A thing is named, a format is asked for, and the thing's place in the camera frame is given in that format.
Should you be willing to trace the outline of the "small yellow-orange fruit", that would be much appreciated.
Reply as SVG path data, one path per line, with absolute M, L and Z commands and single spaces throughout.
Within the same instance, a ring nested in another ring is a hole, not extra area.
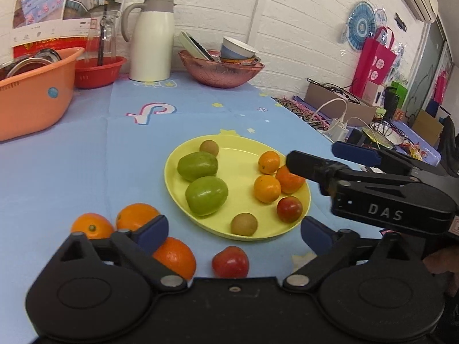
M 271 175 L 260 175 L 254 181 L 254 197 L 264 204 L 275 202 L 281 192 L 280 182 Z

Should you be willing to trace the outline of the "small brown longan fruit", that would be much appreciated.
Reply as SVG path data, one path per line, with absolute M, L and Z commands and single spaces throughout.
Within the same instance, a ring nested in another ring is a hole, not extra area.
M 230 224 L 233 234 L 241 236 L 252 236 L 258 230 L 258 220 L 250 213 L 236 215 Z

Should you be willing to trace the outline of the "large tangerine on plate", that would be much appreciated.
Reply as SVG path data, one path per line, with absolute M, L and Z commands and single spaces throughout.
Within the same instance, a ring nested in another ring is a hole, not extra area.
M 304 177 L 291 173 L 286 165 L 277 170 L 275 178 L 279 181 L 282 192 L 287 195 L 294 194 L 306 182 Z

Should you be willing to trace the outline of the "tangerine with stem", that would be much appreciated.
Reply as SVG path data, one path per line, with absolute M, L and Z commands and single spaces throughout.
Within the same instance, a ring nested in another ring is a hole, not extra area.
M 179 239 L 167 237 L 152 257 L 187 281 L 195 275 L 197 268 L 195 255 Z

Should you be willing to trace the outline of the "red plum on plate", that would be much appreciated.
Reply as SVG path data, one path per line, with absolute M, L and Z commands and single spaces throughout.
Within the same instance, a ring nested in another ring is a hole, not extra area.
M 276 207 L 276 213 L 280 221 L 290 224 L 300 219 L 303 212 L 303 204 L 295 196 L 282 198 Z

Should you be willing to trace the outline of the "cardboard box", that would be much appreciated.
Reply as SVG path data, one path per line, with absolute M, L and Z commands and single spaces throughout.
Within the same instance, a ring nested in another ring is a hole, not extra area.
M 377 109 L 374 106 L 368 106 L 362 100 L 357 103 L 352 102 L 344 95 L 332 92 L 321 85 L 309 84 L 304 102 L 316 110 L 324 106 L 319 113 L 327 119 L 339 119 L 343 113 L 344 122 L 349 127 L 362 127 L 364 123 L 370 124 L 376 116 Z

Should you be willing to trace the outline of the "yellow plastic plate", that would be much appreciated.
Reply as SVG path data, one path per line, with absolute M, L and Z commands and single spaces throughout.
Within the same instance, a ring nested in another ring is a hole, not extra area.
M 179 160 L 187 154 L 196 152 L 204 140 L 214 140 L 219 146 L 219 170 L 217 177 L 229 189 L 229 196 L 214 214 L 199 217 L 188 206 L 185 190 L 189 182 L 177 172 Z M 225 239 L 238 241 L 264 241 L 284 235 L 298 226 L 301 220 L 284 223 L 277 216 L 277 203 L 264 204 L 253 194 L 254 181 L 260 175 L 258 158 L 271 147 L 256 140 L 232 134 L 204 135 L 185 141 L 176 147 L 166 159 L 164 181 L 168 193 L 182 212 L 199 227 Z M 258 230 L 252 236 L 233 234 L 230 223 L 240 213 L 251 213 L 258 220 Z

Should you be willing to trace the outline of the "pink gift bag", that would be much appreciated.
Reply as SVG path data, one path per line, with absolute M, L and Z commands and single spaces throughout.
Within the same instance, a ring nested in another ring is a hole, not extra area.
M 394 32 L 389 26 L 377 28 L 373 37 L 366 38 L 350 87 L 352 95 L 361 99 L 368 82 L 382 84 L 396 58 L 393 45 Z

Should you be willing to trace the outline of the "small brown fruit on plate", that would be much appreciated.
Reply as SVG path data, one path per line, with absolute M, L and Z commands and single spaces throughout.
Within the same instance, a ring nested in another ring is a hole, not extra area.
M 219 154 L 219 146 L 214 140 L 204 140 L 199 146 L 199 151 L 210 153 L 216 157 Z

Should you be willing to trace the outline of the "blue paper fan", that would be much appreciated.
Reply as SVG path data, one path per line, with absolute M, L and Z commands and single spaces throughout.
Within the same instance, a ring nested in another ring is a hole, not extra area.
M 361 51 L 366 39 L 374 36 L 376 28 L 372 5 L 368 2 L 358 2 L 342 29 L 339 43 L 348 43 L 353 50 Z

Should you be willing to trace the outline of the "pink glass bowl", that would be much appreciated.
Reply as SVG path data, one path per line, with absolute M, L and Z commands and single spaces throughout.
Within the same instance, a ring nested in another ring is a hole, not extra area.
M 213 88 L 233 89 L 246 84 L 263 69 L 259 60 L 253 65 L 229 64 L 192 57 L 186 50 L 179 53 L 188 74 L 197 82 Z

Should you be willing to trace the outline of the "white green dish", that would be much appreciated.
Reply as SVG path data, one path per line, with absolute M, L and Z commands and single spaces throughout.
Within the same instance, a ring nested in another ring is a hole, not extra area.
M 202 47 L 196 39 L 190 36 L 187 32 L 181 31 L 178 36 L 179 42 L 183 48 L 193 57 L 202 60 L 214 60 L 212 55 Z

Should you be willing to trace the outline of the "red plastic basket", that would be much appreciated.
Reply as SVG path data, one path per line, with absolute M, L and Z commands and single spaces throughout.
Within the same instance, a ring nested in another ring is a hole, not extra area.
M 96 58 L 77 60 L 74 86 L 78 89 L 96 89 L 110 85 L 118 78 L 126 61 L 126 58 L 120 56 L 104 58 L 103 64 L 98 66 Z

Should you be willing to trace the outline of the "glass pitcher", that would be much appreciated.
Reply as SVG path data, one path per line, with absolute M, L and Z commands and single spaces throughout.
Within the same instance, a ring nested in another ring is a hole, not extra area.
M 102 10 L 91 14 L 86 40 L 84 62 L 90 67 L 114 63 L 116 50 L 117 13 L 104 5 Z

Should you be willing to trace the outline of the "white thermos jug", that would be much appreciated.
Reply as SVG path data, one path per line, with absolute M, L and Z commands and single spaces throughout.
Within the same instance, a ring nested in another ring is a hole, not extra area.
M 174 6 L 174 0 L 143 0 L 121 14 L 121 34 L 130 44 L 130 79 L 158 82 L 170 77 Z

